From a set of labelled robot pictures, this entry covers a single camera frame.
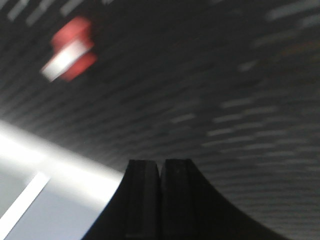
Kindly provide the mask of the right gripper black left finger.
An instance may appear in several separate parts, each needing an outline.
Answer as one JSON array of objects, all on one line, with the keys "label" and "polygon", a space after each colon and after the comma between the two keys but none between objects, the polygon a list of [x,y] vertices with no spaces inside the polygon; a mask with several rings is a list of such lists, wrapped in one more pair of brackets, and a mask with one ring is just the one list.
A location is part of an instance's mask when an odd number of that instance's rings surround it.
[{"label": "right gripper black left finger", "polygon": [[116,192],[83,239],[160,239],[160,177],[154,161],[128,162]]}]

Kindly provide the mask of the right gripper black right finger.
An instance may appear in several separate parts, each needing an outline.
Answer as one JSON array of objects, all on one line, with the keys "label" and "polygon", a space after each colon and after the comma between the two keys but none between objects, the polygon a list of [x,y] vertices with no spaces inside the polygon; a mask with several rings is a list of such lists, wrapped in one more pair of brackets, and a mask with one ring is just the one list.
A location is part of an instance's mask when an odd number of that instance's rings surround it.
[{"label": "right gripper black right finger", "polygon": [[167,159],[161,171],[164,240],[283,240],[235,207],[190,159]]}]

